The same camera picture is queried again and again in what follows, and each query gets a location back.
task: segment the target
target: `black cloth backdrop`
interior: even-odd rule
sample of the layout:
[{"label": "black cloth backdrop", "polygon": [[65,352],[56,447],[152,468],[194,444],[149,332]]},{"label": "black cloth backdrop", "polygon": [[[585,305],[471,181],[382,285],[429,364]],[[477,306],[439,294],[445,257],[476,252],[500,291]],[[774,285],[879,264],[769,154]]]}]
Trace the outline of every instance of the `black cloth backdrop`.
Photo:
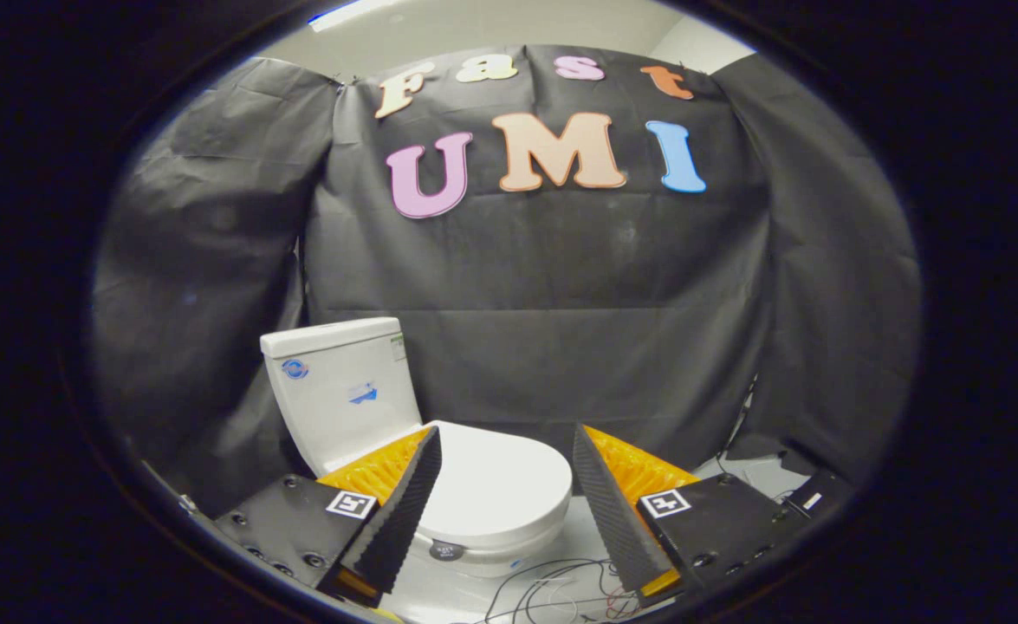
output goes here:
[{"label": "black cloth backdrop", "polygon": [[[512,55],[513,78],[457,82]],[[562,78],[582,55],[601,81]],[[289,439],[259,336],[375,316],[401,321],[426,419],[529,436],[569,457],[587,422],[694,467],[802,451],[849,477],[872,466],[916,353],[919,271],[871,155],[785,73],[749,56],[691,102],[655,88],[658,61],[526,46],[430,59],[413,103],[375,119],[384,78],[342,86],[251,59],[187,106],[121,181],[96,269],[96,373],[110,422],[209,514],[284,471]],[[555,134],[575,112],[613,119],[619,189],[509,193],[499,114]],[[651,119],[689,130],[705,192],[665,188]],[[429,219],[393,206],[386,158],[471,131],[468,190]]]}]

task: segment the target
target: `foam letter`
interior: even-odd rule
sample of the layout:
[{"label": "foam letter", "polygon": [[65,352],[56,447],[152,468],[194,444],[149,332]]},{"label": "foam letter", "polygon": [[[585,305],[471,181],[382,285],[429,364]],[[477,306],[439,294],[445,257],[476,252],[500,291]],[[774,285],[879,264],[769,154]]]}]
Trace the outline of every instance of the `foam letter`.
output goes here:
[{"label": "foam letter", "polygon": [[386,165],[393,170],[393,205],[398,213],[413,219],[426,219],[458,206],[466,194],[466,143],[473,137],[469,131],[457,131],[436,141],[436,148],[443,153],[446,181],[443,189],[434,195],[420,192],[416,162],[425,155],[422,146],[390,154]]},{"label": "foam letter", "polygon": [[505,151],[509,158],[509,173],[501,178],[501,188],[514,190],[539,189],[544,178],[532,171],[532,158],[551,181],[562,186],[571,172],[574,158],[579,159],[579,172],[574,181],[589,189],[615,189],[627,178],[616,170],[612,147],[608,145],[608,127],[613,120],[607,114],[579,112],[571,115],[563,135],[556,135],[533,114],[502,114],[493,118],[493,125],[505,133]]},{"label": "foam letter", "polygon": [[463,61],[462,71],[454,78],[458,82],[480,82],[486,78],[505,79],[514,75],[516,67],[512,67],[512,56],[484,55]]},{"label": "foam letter", "polygon": [[642,67],[639,71],[651,74],[651,78],[655,81],[655,87],[658,87],[659,91],[664,92],[664,94],[672,98],[678,98],[679,100],[694,99],[692,92],[678,87],[678,82],[682,79],[682,76],[677,73],[671,73],[671,70],[668,70],[668,68],[659,66]]},{"label": "foam letter", "polygon": [[556,59],[556,73],[570,79],[601,79],[605,72],[597,66],[597,61],[588,56],[559,56]]},{"label": "foam letter", "polygon": [[698,178],[694,157],[686,144],[689,131],[665,121],[648,121],[647,131],[659,138],[659,147],[663,149],[663,160],[666,161],[663,185],[679,193],[699,193],[705,189],[705,180]]},{"label": "foam letter", "polygon": [[405,92],[415,94],[415,92],[420,91],[425,86],[425,74],[434,68],[436,66],[431,62],[421,63],[410,70],[394,75],[393,78],[383,79],[381,81],[381,109],[378,109],[375,117],[381,119],[409,106],[412,103],[412,98]]}]

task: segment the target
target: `toilet tank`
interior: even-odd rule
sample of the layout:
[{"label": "toilet tank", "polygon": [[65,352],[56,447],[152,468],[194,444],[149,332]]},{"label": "toilet tank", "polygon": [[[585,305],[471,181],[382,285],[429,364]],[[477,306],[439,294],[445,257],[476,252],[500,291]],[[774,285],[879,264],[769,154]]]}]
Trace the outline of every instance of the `toilet tank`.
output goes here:
[{"label": "toilet tank", "polygon": [[397,319],[299,328],[259,342],[282,417],[317,476],[420,428]]}]

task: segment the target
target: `toilet lid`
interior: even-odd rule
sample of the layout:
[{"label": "toilet lid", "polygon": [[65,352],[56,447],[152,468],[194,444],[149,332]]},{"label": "toilet lid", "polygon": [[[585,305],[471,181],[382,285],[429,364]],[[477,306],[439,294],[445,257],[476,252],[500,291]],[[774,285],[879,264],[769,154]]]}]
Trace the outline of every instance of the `toilet lid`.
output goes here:
[{"label": "toilet lid", "polygon": [[440,428],[443,461],[420,517],[427,537],[497,549],[563,520],[571,466],[542,442],[454,422]]}]

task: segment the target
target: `toilet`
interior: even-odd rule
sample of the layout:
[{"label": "toilet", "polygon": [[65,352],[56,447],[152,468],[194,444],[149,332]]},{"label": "toilet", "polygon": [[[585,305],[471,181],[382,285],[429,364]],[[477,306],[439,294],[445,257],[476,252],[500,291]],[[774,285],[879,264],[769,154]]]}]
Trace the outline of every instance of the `toilet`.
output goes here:
[{"label": "toilet", "polygon": [[260,343],[284,422],[317,477],[439,427],[442,465],[410,552],[498,577],[559,535],[571,498],[567,459],[517,435],[423,422],[397,319],[276,332]]}]

